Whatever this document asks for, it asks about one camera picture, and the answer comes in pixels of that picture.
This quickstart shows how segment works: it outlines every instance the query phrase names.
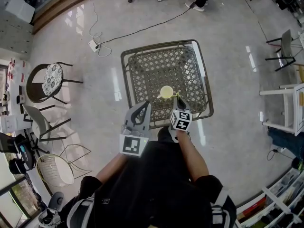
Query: round cushioned chair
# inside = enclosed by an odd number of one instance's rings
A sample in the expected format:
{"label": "round cushioned chair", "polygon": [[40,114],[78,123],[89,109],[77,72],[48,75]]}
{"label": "round cushioned chair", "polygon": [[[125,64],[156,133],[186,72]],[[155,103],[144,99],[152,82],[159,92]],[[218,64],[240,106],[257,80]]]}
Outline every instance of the round cushioned chair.
{"label": "round cushioned chair", "polygon": [[[55,64],[58,64],[60,66],[61,66],[61,64],[67,65],[67,66],[73,66],[72,64],[66,64],[66,63],[62,63],[62,62],[54,63],[54,65]],[[40,64],[37,67],[35,67],[33,69],[33,71],[30,73],[30,75],[28,77],[28,81],[27,81],[27,87],[26,87],[27,95],[28,95],[29,99],[31,100],[31,102],[34,102],[34,103],[41,103],[52,97],[55,100],[58,100],[59,102],[61,102],[63,104],[66,104],[66,102],[59,100],[58,98],[55,97],[55,95],[57,95],[59,93],[62,83],[63,82],[72,82],[72,83],[82,84],[83,82],[64,79],[63,73],[62,73],[62,79],[61,79],[61,82],[59,82],[60,83],[59,87],[56,88],[56,90],[54,90],[50,95],[46,95],[43,90],[44,83],[33,83],[33,80],[39,71],[41,71],[43,69],[47,69],[49,65],[51,65],[51,64]]]}

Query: white shelf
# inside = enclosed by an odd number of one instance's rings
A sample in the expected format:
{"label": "white shelf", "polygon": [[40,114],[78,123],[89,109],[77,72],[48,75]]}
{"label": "white shelf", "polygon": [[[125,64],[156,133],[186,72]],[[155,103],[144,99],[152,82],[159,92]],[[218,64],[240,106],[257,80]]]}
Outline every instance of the white shelf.
{"label": "white shelf", "polygon": [[[293,205],[294,205],[294,203],[295,202],[297,202],[298,201],[298,199],[300,198],[300,197],[302,197],[302,194],[303,194],[303,192],[304,192],[304,189],[296,196],[296,198],[288,205],[288,207],[289,208],[291,208]],[[265,226],[264,228],[269,228],[269,227],[272,227],[283,215],[285,215],[285,213],[284,212],[282,212],[278,217],[276,217],[273,221],[271,221],[267,226]]]}
{"label": "white shelf", "polygon": [[302,191],[300,191],[300,193],[296,196],[296,198],[288,205],[289,208],[291,208],[298,200],[300,197],[302,197],[304,193],[304,188],[302,189]]}
{"label": "white shelf", "polygon": [[[300,175],[293,181],[293,183],[284,191],[280,197],[278,197],[280,200],[284,199],[284,195],[287,193],[287,191],[297,182],[299,181],[302,177],[304,176],[304,171],[300,173]],[[284,177],[282,177],[279,181],[277,181],[269,190],[271,190],[275,185],[277,185]],[[291,204],[288,206],[289,208],[298,200],[299,196],[301,196],[304,193],[304,189],[298,194],[298,196],[291,202]],[[249,203],[239,207],[237,209],[237,214],[243,212],[244,210],[250,208],[252,205],[260,201],[266,194],[263,192],[261,195],[250,201]],[[274,209],[275,202],[272,202],[270,205],[268,205],[266,208],[263,210],[259,211],[257,214],[254,216],[250,217],[249,219],[245,220],[244,222],[241,223],[242,227],[250,227],[257,223],[263,216],[267,215],[271,210]],[[265,228],[271,227],[273,224],[275,224],[283,215],[285,215],[285,212],[282,212],[278,217],[276,217],[270,224],[268,224]]]}
{"label": "white shelf", "polygon": [[[300,215],[304,212],[304,208],[301,209],[301,211],[298,213],[297,217],[300,217]],[[287,226],[287,228],[290,228],[294,224],[294,220]]]}
{"label": "white shelf", "polygon": [[267,226],[265,226],[264,228],[269,228],[272,227],[283,215],[285,215],[285,213],[282,211],[282,213],[276,217],[273,221],[271,221]]}

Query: shiny tiled floor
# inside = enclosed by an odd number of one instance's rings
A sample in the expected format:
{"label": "shiny tiled floor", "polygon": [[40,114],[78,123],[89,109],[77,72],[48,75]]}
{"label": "shiny tiled floor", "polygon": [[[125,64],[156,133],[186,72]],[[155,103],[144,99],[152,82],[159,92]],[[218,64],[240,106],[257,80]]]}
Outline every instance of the shiny tiled floor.
{"label": "shiny tiled floor", "polygon": [[[187,9],[185,1],[134,0],[130,4],[127,0],[94,0],[99,21],[92,33],[101,31],[102,41],[132,33],[181,14]],[[120,54],[149,44],[193,38],[200,44],[207,67],[214,115],[193,122],[190,132],[210,173],[229,188],[239,204],[286,171],[290,159],[276,155],[266,160],[273,146],[259,118],[263,112],[265,118],[283,121],[283,99],[262,97],[258,92],[296,83],[292,67],[275,73],[279,63],[264,60],[274,55],[265,35],[277,38],[289,28],[296,37],[300,28],[287,10],[281,11],[271,0],[247,1],[251,8],[245,0],[210,0],[203,13],[190,10],[166,24],[107,43],[112,53],[104,58],[88,46],[88,31],[95,21],[92,2],[75,6],[43,28],[34,37],[31,64],[72,63],[73,67],[64,67],[65,78],[84,81],[83,85],[63,86],[58,97],[68,105],[52,99],[39,104],[58,106],[45,113],[52,123],[72,119],[58,131],[69,134],[64,145],[79,143],[92,151],[77,164],[95,175],[118,153],[118,134],[128,109]],[[62,145],[54,141],[54,153],[60,153]],[[82,152],[80,147],[70,146],[69,161]],[[78,190],[79,180],[61,189],[67,200]]]}

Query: power cable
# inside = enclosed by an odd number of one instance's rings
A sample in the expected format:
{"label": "power cable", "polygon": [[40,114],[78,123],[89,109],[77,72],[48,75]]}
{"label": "power cable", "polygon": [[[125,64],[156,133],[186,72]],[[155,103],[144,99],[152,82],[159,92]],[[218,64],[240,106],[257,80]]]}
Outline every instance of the power cable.
{"label": "power cable", "polygon": [[[272,158],[274,157],[274,155],[275,155],[276,153],[279,153],[279,154],[281,154],[281,155],[283,155],[283,156],[285,156],[285,157],[287,157],[287,158],[293,160],[293,158],[291,158],[291,157],[289,157],[289,156],[287,156],[287,155],[282,154],[281,152],[279,152],[278,149],[282,149],[282,147],[279,147],[279,148],[277,148],[277,149],[273,149],[273,150],[269,151],[269,153],[268,153],[268,155],[267,155],[267,160],[268,160],[268,161],[272,160]],[[272,155],[271,158],[269,159],[269,154],[270,154],[271,152],[273,152],[273,155]]]}
{"label": "power cable", "polygon": [[98,44],[95,48],[98,49],[99,46],[103,46],[103,44],[106,43],[106,42],[110,42],[110,41],[112,41],[112,40],[120,39],[120,38],[123,38],[123,37],[126,37],[126,36],[130,36],[130,35],[134,35],[134,34],[136,34],[136,33],[138,33],[138,32],[143,31],[143,30],[150,29],[150,28],[155,27],[155,26],[157,26],[157,25],[161,25],[161,24],[167,23],[167,22],[169,22],[169,21],[171,21],[171,20],[173,20],[173,19],[176,19],[177,17],[179,17],[179,16],[185,14],[185,13],[188,12],[190,9],[192,9],[194,6],[195,6],[195,3],[192,3],[189,9],[187,9],[186,11],[184,11],[182,14],[180,14],[180,15],[178,15],[178,16],[175,16],[175,17],[172,18],[172,19],[169,19],[169,20],[167,20],[167,21],[165,21],[165,22],[162,22],[162,23],[158,23],[158,24],[156,24],[156,25],[149,26],[148,28],[140,29],[140,30],[138,30],[138,31],[136,31],[136,32],[133,32],[133,33],[131,33],[131,34],[128,34],[128,35],[124,35],[124,36],[120,36],[120,37],[113,38],[113,39],[111,39],[111,40],[104,41],[104,42]]}

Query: blue cloth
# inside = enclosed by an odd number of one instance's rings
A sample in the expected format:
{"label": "blue cloth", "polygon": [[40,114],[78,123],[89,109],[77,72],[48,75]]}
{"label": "blue cloth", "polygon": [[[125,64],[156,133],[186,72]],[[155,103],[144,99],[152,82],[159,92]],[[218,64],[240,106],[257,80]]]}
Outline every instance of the blue cloth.
{"label": "blue cloth", "polygon": [[269,128],[268,135],[272,138],[272,144],[287,148],[292,152],[298,159],[303,160],[304,158],[304,133],[299,133],[295,136],[292,133],[286,133],[276,128]]}

